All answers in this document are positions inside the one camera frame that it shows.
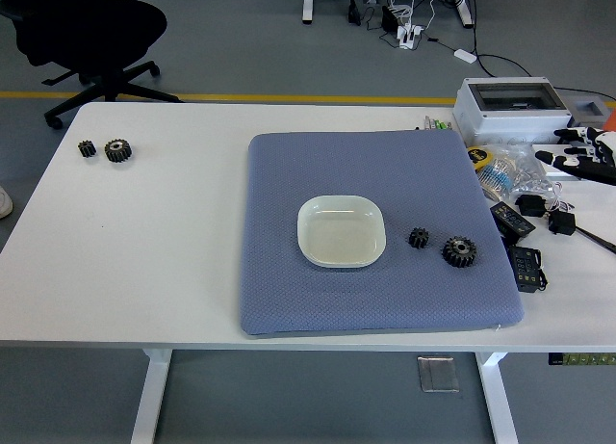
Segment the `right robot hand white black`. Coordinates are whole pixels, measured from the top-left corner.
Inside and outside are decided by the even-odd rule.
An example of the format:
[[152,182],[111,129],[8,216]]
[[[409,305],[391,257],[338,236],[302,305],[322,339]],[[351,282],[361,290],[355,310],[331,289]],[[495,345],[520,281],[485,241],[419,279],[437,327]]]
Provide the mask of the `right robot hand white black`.
[[538,150],[535,158],[574,177],[615,185],[615,132],[593,127],[558,129],[554,135],[566,142],[581,142],[564,155]]

